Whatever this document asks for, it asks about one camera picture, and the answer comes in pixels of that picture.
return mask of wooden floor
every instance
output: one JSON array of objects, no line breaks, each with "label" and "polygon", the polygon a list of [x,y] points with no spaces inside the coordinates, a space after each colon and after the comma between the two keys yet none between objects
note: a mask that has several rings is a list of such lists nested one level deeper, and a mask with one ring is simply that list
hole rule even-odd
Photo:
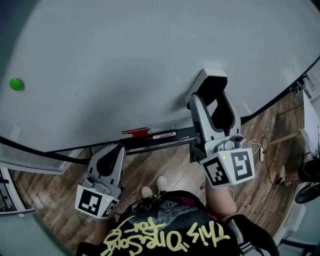
[{"label": "wooden floor", "polygon": [[[247,140],[262,136],[278,139],[295,132],[303,123],[303,106],[276,117],[278,112],[297,104],[294,93],[242,126]],[[300,164],[305,145],[301,136],[268,147],[267,165],[270,179],[275,182],[280,167],[293,172]],[[286,215],[295,193],[294,186],[274,186],[269,180],[266,160],[261,163],[259,154],[254,155],[255,179],[233,186],[235,202],[240,213],[274,235]],[[129,155],[125,161],[123,185],[125,192],[117,209],[122,213],[126,207],[138,200],[143,186],[156,191],[156,178],[163,175],[168,180],[168,191],[185,190],[197,195],[205,202],[205,190],[200,190],[205,181],[203,168],[189,161],[189,146],[175,146],[153,152]],[[35,208],[54,234],[71,250],[79,242],[90,242],[93,238],[95,220],[74,209],[77,185],[83,181],[86,167],[73,164],[64,175],[33,174],[12,171],[14,181],[30,208]]]}]

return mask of black graphic t-shirt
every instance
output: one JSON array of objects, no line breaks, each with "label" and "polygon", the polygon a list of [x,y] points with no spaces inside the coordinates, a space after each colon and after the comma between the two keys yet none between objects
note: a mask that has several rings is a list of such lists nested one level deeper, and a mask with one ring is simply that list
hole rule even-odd
[{"label": "black graphic t-shirt", "polygon": [[152,195],[130,205],[101,245],[80,243],[76,255],[240,255],[237,237],[227,226],[231,219],[245,243],[279,255],[265,230],[243,215],[222,222],[186,191]]}]

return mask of red object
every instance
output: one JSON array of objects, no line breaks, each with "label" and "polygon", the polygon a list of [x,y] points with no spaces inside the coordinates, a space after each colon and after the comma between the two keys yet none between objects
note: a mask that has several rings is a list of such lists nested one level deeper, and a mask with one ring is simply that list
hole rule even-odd
[{"label": "red object", "polygon": [[149,128],[140,128],[140,129],[134,129],[134,130],[124,130],[122,131],[122,134],[131,134],[133,138],[136,137],[143,137],[143,136],[147,136],[148,131],[150,129]]}]

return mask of green ball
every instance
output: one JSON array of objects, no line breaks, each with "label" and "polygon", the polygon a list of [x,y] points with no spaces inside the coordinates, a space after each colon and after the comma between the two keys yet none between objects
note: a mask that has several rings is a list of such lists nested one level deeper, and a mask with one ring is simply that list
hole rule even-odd
[{"label": "green ball", "polygon": [[9,81],[9,85],[12,90],[20,91],[24,88],[24,83],[17,77],[11,78]]}]

